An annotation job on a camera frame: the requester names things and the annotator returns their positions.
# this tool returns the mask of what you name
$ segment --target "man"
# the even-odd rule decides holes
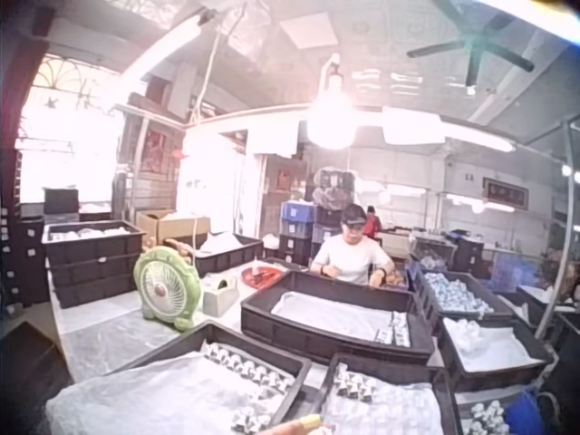
[[[379,244],[363,234],[367,221],[361,206],[346,206],[341,218],[343,233],[327,238],[310,270],[355,284],[381,286],[395,265]],[[369,278],[369,266],[375,270]]]

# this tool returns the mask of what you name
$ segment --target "man's hand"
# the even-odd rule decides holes
[[[336,278],[341,274],[341,271],[334,266],[323,266],[321,272],[323,275],[330,276],[331,278]]]
[[[384,277],[385,277],[384,270],[382,269],[375,270],[372,273],[371,278],[369,279],[369,285],[371,287],[380,287]]]

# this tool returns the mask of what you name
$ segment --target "framed sign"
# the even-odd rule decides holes
[[[527,210],[529,190],[496,179],[483,179],[483,198],[520,210]]]

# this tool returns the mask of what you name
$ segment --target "fluorescent light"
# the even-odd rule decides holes
[[[495,134],[486,133],[485,131],[471,129],[463,125],[443,122],[443,132],[448,138],[464,140],[466,142],[475,143],[482,147],[491,148],[497,151],[510,152],[514,150],[514,146],[509,140],[500,138]]]
[[[479,0],[481,3],[500,9],[517,16],[524,21],[560,36],[574,44],[580,44],[580,17],[570,7],[561,5],[563,2],[548,2],[531,0]]]
[[[496,202],[484,202],[478,198],[463,197],[461,195],[454,195],[452,193],[447,194],[447,199],[453,201],[454,206],[466,205],[471,206],[474,213],[479,214],[483,212],[486,208],[491,210],[505,211],[507,213],[513,213],[516,211],[515,208],[510,206],[505,206],[503,204],[498,204]]]
[[[412,186],[404,186],[402,184],[389,184],[387,191],[390,195],[398,195],[401,197],[420,197],[427,192],[425,188],[414,188]]]
[[[394,107],[382,108],[382,135],[391,145],[445,143],[439,115]]]

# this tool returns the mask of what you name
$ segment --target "blue crate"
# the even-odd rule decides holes
[[[314,222],[314,205],[298,202],[283,202],[280,218],[290,222]]]

